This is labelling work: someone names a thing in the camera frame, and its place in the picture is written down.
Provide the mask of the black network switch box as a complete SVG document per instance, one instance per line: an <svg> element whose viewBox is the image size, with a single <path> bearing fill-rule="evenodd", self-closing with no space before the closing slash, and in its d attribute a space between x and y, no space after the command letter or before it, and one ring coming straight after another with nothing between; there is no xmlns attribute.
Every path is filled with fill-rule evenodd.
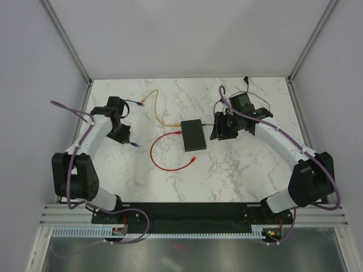
<svg viewBox="0 0 363 272"><path fill-rule="evenodd" d="M205 135L200 119L181 122L185 152L206 150Z"/></svg>

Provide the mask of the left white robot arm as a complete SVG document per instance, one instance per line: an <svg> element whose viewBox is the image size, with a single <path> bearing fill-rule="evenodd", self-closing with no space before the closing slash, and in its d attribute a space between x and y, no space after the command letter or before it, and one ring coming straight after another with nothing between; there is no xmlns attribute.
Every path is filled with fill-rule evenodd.
<svg viewBox="0 0 363 272"><path fill-rule="evenodd" d="M54 191L66 198L69 209L81 204L104 211L111 223L119 223L124 209L119 197L102 188L93 164L101 143L109 138L120 144L130 143L130 127L121 123L124 106L95 107L89 114L87 129L63 153L52 157Z"/></svg>

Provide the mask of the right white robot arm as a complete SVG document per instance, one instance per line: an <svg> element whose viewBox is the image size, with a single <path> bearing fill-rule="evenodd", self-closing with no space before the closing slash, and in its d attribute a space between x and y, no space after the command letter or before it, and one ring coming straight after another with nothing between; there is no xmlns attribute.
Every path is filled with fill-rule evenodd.
<svg viewBox="0 0 363 272"><path fill-rule="evenodd" d="M337 194L337 203L331 210L337 209L340 206L340 194L334 180L332 156L327 152L319 154L298 143L281 129L271 113L260 110L256 113L251 117L215 113L210 139L234 139L238 131L248 131L273 148L292 170L288 187L261 201L260 219L265 223L273 223L280 217L280 212L308 205L317 207L317 200L332 193Z"/></svg>

